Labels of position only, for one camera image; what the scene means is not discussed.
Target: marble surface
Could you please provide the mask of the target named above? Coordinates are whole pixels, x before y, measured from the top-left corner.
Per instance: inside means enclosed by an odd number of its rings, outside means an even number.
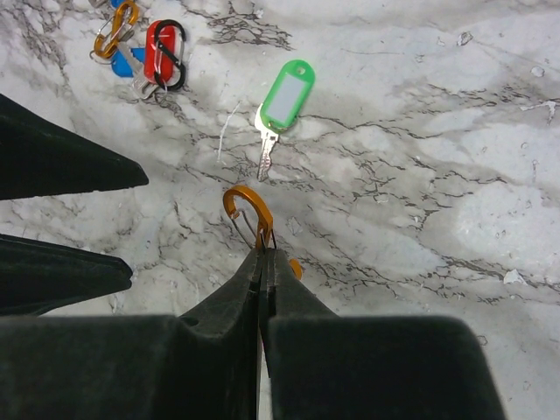
[[[135,271],[131,290],[55,313],[196,305],[248,251],[221,207],[244,183],[330,308],[459,317],[479,335],[508,418],[557,419],[556,0],[139,4],[131,46],[158,18],[189,32],[186,87],[147,102],[88,57],[109,7],[2,1],[0,92],[150,177],[134,190],[0,202],[3,234],[120,256]],[[317,82],[259,184],[254,113],[295,58]]]

